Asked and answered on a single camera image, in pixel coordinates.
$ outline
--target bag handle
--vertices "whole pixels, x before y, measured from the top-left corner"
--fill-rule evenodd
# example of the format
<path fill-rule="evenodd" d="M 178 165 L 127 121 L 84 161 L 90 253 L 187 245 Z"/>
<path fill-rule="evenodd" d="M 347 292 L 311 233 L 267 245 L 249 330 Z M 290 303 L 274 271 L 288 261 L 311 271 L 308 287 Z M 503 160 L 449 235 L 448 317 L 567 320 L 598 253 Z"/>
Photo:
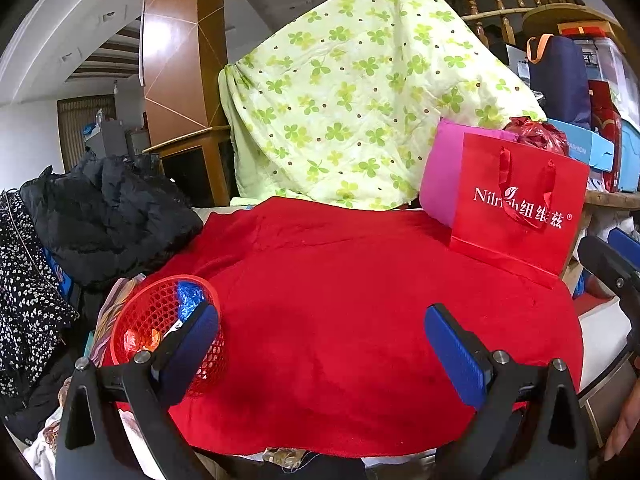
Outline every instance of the bag handle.
<path fill-rule="evenodd" d="M 527 59 L 530 63 L 537 64 L 542 60 L 542 55 L 545 53 L 546 44 L 549 42 L 553 35 L 552 34 L 543 34 L 540 36 L 540 41 L 538 42 L 538 52 L 536 53 L 536 59 L 531 57 L 531 41 L 536 38 L 529 38 L 527 40 Z"/>
<path fill-rule="evenodd" d="M 531 227 L 536 231 L 542 231 L 546 227 L 546 221 L 543 220 L 545 217 L 544 215 L 540 215 L 540 220 L 537 223 L 534 223 L 508 202 L 509 197 L 507 197 L 507 191 L 511 187 L 511 170 L 513 169 L 511 151 L 502 147 L 500 149 L 499 161 L 500 168 L 498 172 L 498 187 L 500 188 L 500 194 L 502 195 L 502 208 L 505 213 L 519 224 Z M 538 185 L 538 189 L 542 191 L 542 201 L 545 204 L 546 214 L 551 214 L 551 202 L 553 199 L 554 187 L 556 186 L 556 165 L 552 160 L 549 160 L 546 164 Z"/>

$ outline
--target red blanket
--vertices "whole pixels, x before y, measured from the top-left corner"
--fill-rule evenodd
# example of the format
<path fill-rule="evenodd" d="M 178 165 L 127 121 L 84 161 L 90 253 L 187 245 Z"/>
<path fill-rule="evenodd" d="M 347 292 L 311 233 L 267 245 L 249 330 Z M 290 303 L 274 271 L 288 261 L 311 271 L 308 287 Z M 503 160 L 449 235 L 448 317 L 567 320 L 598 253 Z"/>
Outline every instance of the red blanket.
<path fill-rule="evenodd" d="M 422 329 L 443 303 L 487 348 L 525 364 L 562 357 L 575 384 L 572 300 L 450 251 L 422 211 L 367 212 L 285 198 L 210 216 L 149 279 L 196 274 L 218 290 L 228 368 L 171 410 L 192 446 L 402 455 L 457 438 L 472 416 Z"/>

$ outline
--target black floral clothing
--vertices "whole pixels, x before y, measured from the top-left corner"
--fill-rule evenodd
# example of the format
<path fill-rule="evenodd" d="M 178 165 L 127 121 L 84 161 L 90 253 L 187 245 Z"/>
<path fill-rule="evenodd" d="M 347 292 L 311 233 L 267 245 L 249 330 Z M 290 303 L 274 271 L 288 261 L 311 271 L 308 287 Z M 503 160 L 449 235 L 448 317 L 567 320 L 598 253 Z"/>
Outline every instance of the black floral clothing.
<path fill-rule="evenodd" d="M 59 333 L 78 318 L 60 296 L 18 192 L 0 194 L 0 394 L 20 397 L 43 373 Z"/>

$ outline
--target wooden pillar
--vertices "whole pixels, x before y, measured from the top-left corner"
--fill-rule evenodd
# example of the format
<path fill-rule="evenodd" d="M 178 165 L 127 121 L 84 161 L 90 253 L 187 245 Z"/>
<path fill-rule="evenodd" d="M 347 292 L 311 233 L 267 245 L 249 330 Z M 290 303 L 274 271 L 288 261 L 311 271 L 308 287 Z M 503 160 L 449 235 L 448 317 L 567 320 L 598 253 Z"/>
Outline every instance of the wooden pillar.
<path fill-rule="evenodd" d="M 152 144 L 226 124 L 224 0 L 145 0 L 141 43 Z"/>

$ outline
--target red plastic basket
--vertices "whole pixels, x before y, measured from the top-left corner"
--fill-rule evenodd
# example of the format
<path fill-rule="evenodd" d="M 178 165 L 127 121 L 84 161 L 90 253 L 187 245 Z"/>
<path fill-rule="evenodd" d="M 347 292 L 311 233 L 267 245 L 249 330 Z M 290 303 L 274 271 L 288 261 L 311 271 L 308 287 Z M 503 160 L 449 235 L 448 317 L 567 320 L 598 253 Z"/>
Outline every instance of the red plastic basket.
<path fill-rule="evenodd" d="M 111 357 L 114 364 L 129 361 L 124 349 L 124 335 L 130 328 L 150 338 L 152 329 L 164 335 L 178 320 L 178 298 L 176 288 L 178 282 L 187 281 L 200 285 L 207 301 L 218 311 L 218 319 L 222 320 L 216 289 L 209 282 L 197 276 L 181 274 L 158 280 L 146 286 L 123 307 L 111 334 Z M 216 383 L 226 364 L 225 337 L 222 326 L 218 335 L 209 347 L 202 365 L 189 386 L 188 393 L 199 394 L 209 390 Z"/>

